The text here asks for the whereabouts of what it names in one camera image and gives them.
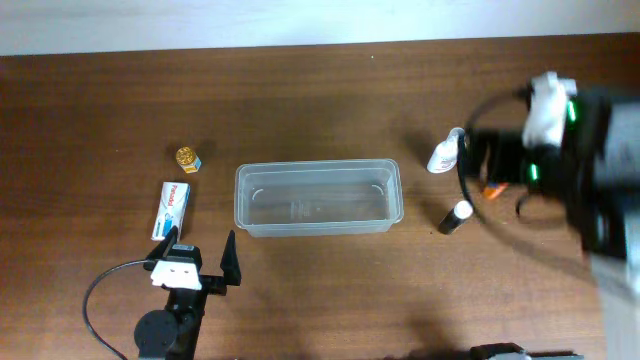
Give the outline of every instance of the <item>white bottle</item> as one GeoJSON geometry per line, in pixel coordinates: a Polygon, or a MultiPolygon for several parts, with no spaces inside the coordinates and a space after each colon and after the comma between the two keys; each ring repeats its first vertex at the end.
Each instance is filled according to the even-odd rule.
{"type": "Polygon", "coordinates": [[[464,134],[463,129],[453,128],[451,132],[449,132],[447,140],[436,146],[427,164],[427,170],[429,170],[429,172],[439,174],[449,171],[456,166],[456,162],[458,161],[458,137],[462,134],[464,134]]]}

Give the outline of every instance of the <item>green led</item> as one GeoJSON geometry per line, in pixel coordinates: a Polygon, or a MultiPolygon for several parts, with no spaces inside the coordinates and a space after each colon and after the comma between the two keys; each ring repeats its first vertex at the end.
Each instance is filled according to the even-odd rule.
{"type": "Polygon", "coordinates": [[[576,104],[573,101],[569,101],[567,104],[567,113],[569,115],[569,121],[576,122],[578,116],[576,115],[576,104]]]}
{"type": "Polygon", "coordinates": [[[531,164],[531,167],[529,168],[529,172],[531,173],[531,180],[533,181],[538,181],[538,165],[536,164],[531,164]]]}

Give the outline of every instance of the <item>white box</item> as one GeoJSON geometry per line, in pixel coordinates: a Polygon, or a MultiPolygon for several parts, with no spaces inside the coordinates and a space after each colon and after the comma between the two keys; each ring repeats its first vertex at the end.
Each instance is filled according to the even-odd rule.
{"type": "Polygon", "coordinates": [[[162,241],[173,226],[178,227],[178,241],[182,233],[182,219],[189,200],[189,184],[166,182],[162,185],[158,216],[153,224],[151,240],[162,241]]]}

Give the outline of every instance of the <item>plastic container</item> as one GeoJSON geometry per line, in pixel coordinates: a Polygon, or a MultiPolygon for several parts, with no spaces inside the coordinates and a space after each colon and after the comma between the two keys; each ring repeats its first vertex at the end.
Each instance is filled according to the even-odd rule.
{"type": "Polygon", "coordinates": [[[235,221],[254,237],[385,232],[404,215],[391,159],[242,165],[235,221]]]}

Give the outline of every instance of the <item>black bottle with white cap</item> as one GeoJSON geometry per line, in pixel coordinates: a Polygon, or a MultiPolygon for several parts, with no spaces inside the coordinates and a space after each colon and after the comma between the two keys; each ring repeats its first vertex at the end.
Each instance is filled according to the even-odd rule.
{"type": "Polygon", "coordinates": [[[462,200],[449,211],[447,216],[438,225],[438,231],[445,235],[454,232],[460,225],[473,215],[473,206],[468,201],[462,200]]]}

